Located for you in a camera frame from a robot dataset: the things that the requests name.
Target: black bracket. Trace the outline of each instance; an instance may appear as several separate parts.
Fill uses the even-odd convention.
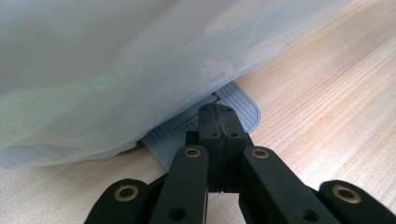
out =
[[[204,105],[167,175],[111,185],[85,223],[205,223],[208,192],[239,193],[247,223],[396,223],[364,190],[334,180],[306,186],[269,148],[255,147],[225,105]]]

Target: wooden surface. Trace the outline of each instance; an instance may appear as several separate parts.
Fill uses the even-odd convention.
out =
[[[354,1],[237,82],[262,111],[251,135],[306,185],[342,179],[396,213],[396,1]],[[145,148],[103,161],[0,170],[0,223],[82,223],[112,183],[164,173]],[[244,223],[210,195],[207,223]]]

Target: plastic sheet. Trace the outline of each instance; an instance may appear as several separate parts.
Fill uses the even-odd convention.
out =
[[[102,159],[347,0],[2,0],[0,166]]]

